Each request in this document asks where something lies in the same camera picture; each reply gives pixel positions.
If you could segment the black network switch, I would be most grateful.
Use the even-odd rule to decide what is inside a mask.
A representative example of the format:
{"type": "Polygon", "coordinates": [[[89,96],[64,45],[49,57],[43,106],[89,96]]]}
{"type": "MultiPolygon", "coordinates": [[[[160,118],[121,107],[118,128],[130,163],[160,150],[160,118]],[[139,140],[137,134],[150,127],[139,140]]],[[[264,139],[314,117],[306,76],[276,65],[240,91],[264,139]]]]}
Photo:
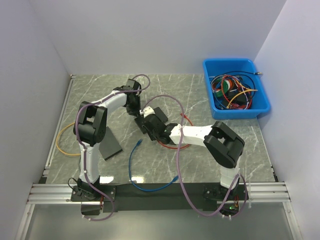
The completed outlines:
{"type": "Polygon", "coordinates": [[[105,136],[99,145],[99,151],[105,161],[113,158],[123,151],[115,135],[108,126],[106,127],[105,136]]]}
{"type": "MultiPolygon", "coordinates": [[[[155,115],[161,120],[162,123],[166,123],[168,121],[168,117],[165,115],[165,113],[161,110],[160,107],[156,107],[153,109],[155,115]]],[[[141,130],[141,132],[143,134],[146,134],[147,131],[143,128],[143,124],[144,124],[144,117],[143,114],[141,113],[139,116],[137,116],[134,119],[136,125],[138,126],[138,128],[141,130]]]]}

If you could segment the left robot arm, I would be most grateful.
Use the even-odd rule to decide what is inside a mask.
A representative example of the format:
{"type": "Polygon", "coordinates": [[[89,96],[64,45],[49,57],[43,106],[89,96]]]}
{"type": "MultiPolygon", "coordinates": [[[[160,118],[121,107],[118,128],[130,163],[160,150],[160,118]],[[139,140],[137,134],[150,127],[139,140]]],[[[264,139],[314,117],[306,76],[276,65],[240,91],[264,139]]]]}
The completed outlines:
{"type": "Polygon", "coordinates": [[[114,88],[107,96],[93,102],[83,101],[79,106],[73,128],[81,151],[81,171],[77,187],[89,201],[97,200],[101,194],[99,148],[106,135],[108,115],[125,107],[128,115],[138,117],[141,110],[141,89],[138,81],[129,78],[125,85],[114,88]]]}

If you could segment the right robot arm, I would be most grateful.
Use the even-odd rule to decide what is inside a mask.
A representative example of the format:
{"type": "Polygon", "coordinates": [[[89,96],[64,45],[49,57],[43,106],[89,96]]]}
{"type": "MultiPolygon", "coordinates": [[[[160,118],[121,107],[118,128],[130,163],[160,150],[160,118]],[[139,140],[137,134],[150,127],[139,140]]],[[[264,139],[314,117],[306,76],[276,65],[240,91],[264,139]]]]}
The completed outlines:
{"type": "Polygon", "coordinates": [[[230,200],[238,193],[240,180],[239,159],[245,141],[221,121],[207,126],[182,126],[178,123],[165,124],[161,117],[151,113],[139,116],[137,124],[143,134],[152,141],[164,145],[196,145],[205,147],[220,165],[220,195],[230,200]]]}

